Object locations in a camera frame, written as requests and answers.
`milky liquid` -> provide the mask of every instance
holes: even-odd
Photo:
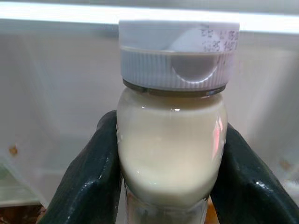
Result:
[[[227,128],[220,94],[173,98],[125,89],[117,124],[122,172],[136,197],[128,200],[132,210],[141,206],[136,200],[160,208],[190,209],[209,195]],[[198,219],[180,224],[198,224]]]

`bottle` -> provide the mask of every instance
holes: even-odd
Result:
[[[202,224],[228,125],[239,25],[121,21],[117,137],[127,224]]]

